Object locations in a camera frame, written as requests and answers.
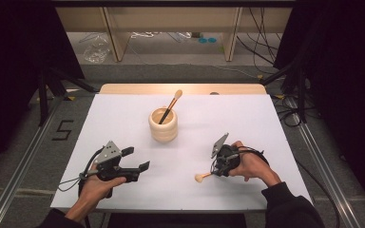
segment cable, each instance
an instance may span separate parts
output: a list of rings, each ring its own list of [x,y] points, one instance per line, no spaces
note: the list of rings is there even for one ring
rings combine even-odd
[[[321,190],[325,193],[325,195],[328,197],[328,200],[333,205],[335,214],[336,214],[336,228],[340,226],[340,220],[339,220],[339,211],[335,205],[335,202],[333,198],[331,197],[330,193],[322,186],[322,184],[317,180],[317,178],[302,164],[298,159],[295,158],[296,163],[314,180],[314,182],[321,188]]]
[[[248,33],[246,33],[246,34],[247,34],[248,38],[250,38],[250,40],[252,40],[252,41],[254,41],[254,42],[257,42],[254,38],[252,38],[252,37],[250,36],[250,34],[248,34]],[[278,50],[276,47],[271,47],[271,46],[265,45],[265,44],[263,44],[263,43],[259,43],[259,45],[261,45],[261,46],[265,46],[265,47],[267,47],[267,48],[271,48],[271,49]]]
[[[270,63],[271,65],[274,63],[268,59],[266,59],[265,57],[263,57],[262,55],[258,54],[257,52],[255,52],[253,49],[251,49],[250,47],[248,47],[246,44],[244,44],[244,42],[240,39],[239,36],[237,36],[237,39],[240,41],[240,43],[249,51],[253,52],[254,54],[258,55],[261,59],[265,60],[266,62]]]
[[[260,26],[253,14],[253,11],[251,11],[251,8],[250,9],[250,13],[251,13],[251,16],[253,17],[253,20],[254,20],[254,23],[256,24],[256,27],[259,31],[259,36],[261,36],[266,44],[266,46],[268,46],[268,51],[269,51],[269,54],[271,55],[271,58],[273,59],[273,61],[275,62],[275,54],[273,53],[272,49],[270,48],[269,44],[268,44],[268,39],[266,38],[266,32],[265,32],[265,24],[263,23],[263,16],[264,16],[264,12],[265,12],[265,8],[261,8],[260,9],[260,18],[261,18],[261,21],[260,21]]]
[[[93,155],[93,156],[90,158],[90,160],[88,161],[88,163],[87,163],[87,165],[86,165],[86,168],[85,168],[84,172],[83,172],[83,173],[80,173],[78,178],[75,178],[75,179],[72,179],[72,180],[66,180],[66,181],[60,182],[60,183],[58,184],[58,190],[60,190],[61,192],[66,192],[67,190],[69,190],[69,189],[71,189],[73,186],[75,186],[75,185],[76,185],[76,183],[78,183],[81,179],[87,178],[87,171],[88,171],[88,169],[90,168],[91,163],[93,162],[94,158],[96,158],[96,156],[102,152],[102,150],[103,150],[103,148],[102,148],[102,149],[99,149],[98,151],[96,151],[96,152],[94,153],[94,155]],[[72,184],[69,188],[67,188],[67,189],[61,189],[61,188],[60,188],[61,184],[68,183],[68,182],[71,182],[71,181],[76,181],[76,182],[74,182],[74,183],[73,183],[73,184]]]

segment black cable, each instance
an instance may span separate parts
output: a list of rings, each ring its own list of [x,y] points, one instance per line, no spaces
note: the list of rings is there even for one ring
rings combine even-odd
[[[248,33],[246,33],[246,34],[247,34],[248,38],[250,38],[250,40],[252,40],[252,41],[254,41],[254,42],[257,42],[254,38],[252,38],[252,37],[250,36],[250,34],[248,34]],[[261,45],[261,46],[265,46],[265,47],[267,47],[267,48],[271,48],[271,49],[278,50],[276,47],[270,47],[270,46],[267,46],[267,45],[265,45],[265,44],[263,44],[263,43],[259,43],[259,45]]]
[[[258,37],[257,37],[257,40],[256,40],[256,45],[255,45],[255,47],[254,47],[254,51],[253,51],[253,53],[255,53],[256,52],[256,49],[257,49],[257,45],[258,44],[260,44],[260,42],[259,42],[259,37],[260,36],[262,36],[262,38],[263,38],[263,40],[264,40],[264,42],[265,42],[265,44],[266,44],[266,46],[268,47],[268,52],[269,52],[269,54],[270,54],[270,56],[271,56],[271,58],[272,58],[272,60],[273,61],[275,61],[275,55],[274,55],[274,53],[273,53],[273,51],[272,51],[272,49],[271,49],[271,47],[269,46],[269,44],[268,44],[268,40],[266,39],[266,33],[265,33],[265,25],[264,25],[264,23],[263,23],[263,12],[264,12],[264,9],[261,9],[261,25],[260,25],[260,27],[259,27],[259,24],[258,24],[258,22],[257,22],[257,20],[256,20],[256,18],[255,18],[255,16],[254,16],[254,14],[253,14],[253,11],[251,11],[251,8],[249,8],[249,10],[250,10],[250,12],[251,12],[251,16],[253,17],[253,20],[254,20],[254,23],[256,24],[256,26],[257,26],[257,30],[259,31],[259,35],[258,35]],[[269,60],[267,60],[267,62],[268,63],[270,63],[271,65],[273,65],[274,63],[273,62],[271,62],[271,61],[269,61]],[[261,70],[258,66],[257,66],[257,64],[256,64],[256,61],[255,61],[255,55],[254,55],[254,58],[253,58],[253,63],[254,63],[254,66],[256,67],[256,69],[257,70],[259,70],[260,72],[262,72],[262,73],[266,73],[266,74],[274,74],[274,73],[271,73],[271,72],[266,72],[266,71],[263,71],[263,70]]]
[[[264,16],[265,8],[260,9],[260,19],[261,19],[260,25],[258,24],[254,14],[253,14],[253,11],[251,11],[251,8],[249,8],[249,9],[250,9],[251,16],[253,17],[254,23],[256,24],[257,30],[259,31],[259,36],[262,37],[262,39],[265,42],[266,46],[268,46],[268,52],[269,52],[272,60],[275,61],[275,54],[273,53],[271,47],[268,44],[268,39],[266,38],[266,32],[265,32],[265,24],[263,23],[264,22],[263,21],[263,16]]]
[[[316,184],[321,188],[321,190],[325,193],[325,195],[328,197],[328,200],[333,205],[335,214],[336,214],[336,228],[340,226],[340,220],[339,220],[339,210],[337,209],[335,202],[333,198],[331,197],[330,193],[322,186],[322,184],[317,180],[317,178],[300,162],[295,158],[296,163],[316,182]]]
[[[244,42],[240,39],[239,36],[237,36],[237,39],[240,41],[240,43],[249,51],[253,52],[254,54],[258,55],[261,59],[265,60],[266,62],[270,63],[271,65],[273,64],[273,62],[271,62],[270,60],[266,59],[265,57],[263,57],[262,55],[258,54],[256,51],[254,51],[253,49],[251,49],[250,47],[248,47],[246,44],[244,44]]]

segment hand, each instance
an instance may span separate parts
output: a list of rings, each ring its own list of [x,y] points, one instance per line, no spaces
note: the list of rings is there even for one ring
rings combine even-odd
[[[126,178],[116,178],[109,181],[102,181],[96,175],[87,178],[82,192],[76,203],[65,215],[66,218],[81,222],[91,211],[93,211],[100,200],[102,200],[113,187],[126,182]]]
[[[234,142],[233,147],[238,147],[239,150],[246,150],[241,141]],[[251,178],[261,179],[268,187],[280,183],[281,180],[277,173],[263,161],[260,157],[253,153],[240,153],[240,164],[237,168],[229,171],[229,176],[243,176],[244,181],[249,181]]]

